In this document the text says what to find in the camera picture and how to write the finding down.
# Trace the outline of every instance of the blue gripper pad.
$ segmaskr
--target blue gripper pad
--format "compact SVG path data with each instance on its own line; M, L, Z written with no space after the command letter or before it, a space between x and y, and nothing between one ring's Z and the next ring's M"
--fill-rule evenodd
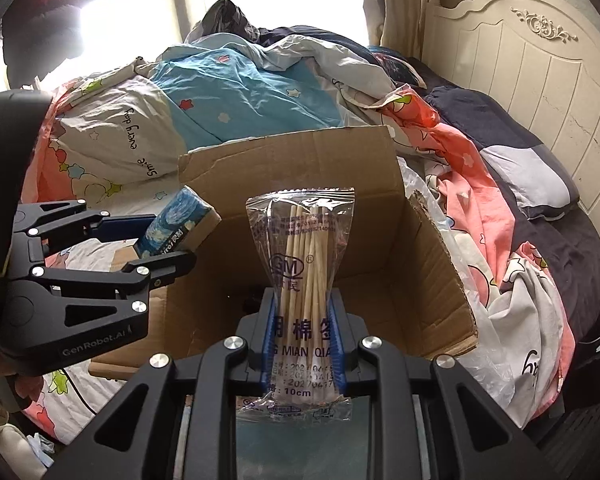
M330 353L331 353L331 370L333 371L333 383L339 393L343 393L347 382L344 374L344 349L342 347L342 339L340 338L340 330L336 321L335 309L333 307L334 301L341 301L341 296L333 294L329 297L329 303L327 304L327 315L329 317L329 329L330 329Z
M269 302L269 319L267 321L267 332L264 336L262 344L262 374L260 375L260 384L262 385L262 391L268 392L270 390L271 380L271 369L273 367L273 345L275 343L275 321L276 316L276 295L271 295L271 301Z
M340 338L340 330L337 327L336 317L333 309L333 301L340 301L340 295L334 296L333 294L329 297L327 304L327 316L330 325L330 342L329 351L331 354L331 367L333 370L333 382L336 389L339 392L343 392L346 386L346 380L344 375L344 351L342 348L342 340ZM264 338L264 344L262 349L262 375L260 377L260 383L264 388L264 391L269 391L269 381L271 379L271 368L273 366L273 345L275 341L274 336L274 318L276 315L276 296L271 295L269 305L269 320L267 322L267 333Z

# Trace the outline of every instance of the wooden bed frame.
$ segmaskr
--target wooden bed frame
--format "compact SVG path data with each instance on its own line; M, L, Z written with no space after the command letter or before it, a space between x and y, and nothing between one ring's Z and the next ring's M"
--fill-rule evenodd
M563 0L429 0L422 60L536 134L600 234L600 33L589 20Z

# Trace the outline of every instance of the screw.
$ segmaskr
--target screw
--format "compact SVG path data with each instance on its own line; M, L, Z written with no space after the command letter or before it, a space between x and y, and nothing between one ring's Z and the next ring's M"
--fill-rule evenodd
M238 348L242 348L242 345L244 345L244 339L238 335L229 336L224 340L224 347L229 350L237 350Z
M362 346L369 349L380 348L382 346L382 339L374 335L369 335L362 340Z
M146 311L146 304L143 301L134 301L131 304L131 308L133 310L135 310L136 312L145 312Z
M154 354L149 359L149 364L154 368L163 368L169 364L169 356L167 354Z
M450 355L442 354L436 357L436 364L440 368L453 368L456 364L456 360L453 359Z

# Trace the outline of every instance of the cardboard box flap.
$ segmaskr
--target cardboard box flap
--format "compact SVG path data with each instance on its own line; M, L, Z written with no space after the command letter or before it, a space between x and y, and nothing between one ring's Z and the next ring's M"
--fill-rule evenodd
M402 225L413 238L406 250L401 244L405 240L398 237L387 275L393 277L392 294L408 293L418 318L418 335L406 334L407 340L418 340L420 344L409 348L410 353L428 358L441 352L457 355L475 347L478 331L462 281L421 198L416 192L405 204ZM399 253L407 251L408 258L404 254L400 257ZM405 283L409 284L408 291L404 290ZM409 326L404 320L401 324Z
M120 270L125 263L137 258L133 247L118 249L110 270ZM206 310L205 307L210 305L212 310ZM165 352L175 359L199 354L231 335L240 316L239 309L228 301L204 261L198 260L189 276L151 291L149 332L144 339L99 355L94 361L137 368L158 352ZM122 375L122 372L116 373L115 378L122 378Z
M248 198L270 191L353 187L356 196L382 195L402 187L387 126L328 128L280 134L180 157L180 182L212 204L223 220L244 215Z

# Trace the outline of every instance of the pillowcase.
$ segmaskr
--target pillowcase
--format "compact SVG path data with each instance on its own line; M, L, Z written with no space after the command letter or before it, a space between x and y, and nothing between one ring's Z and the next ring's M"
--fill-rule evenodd
M560 161L490 96L475 90L434 88L425 101L471 139L502 177L527 218L555 220L578 203L578 188Z

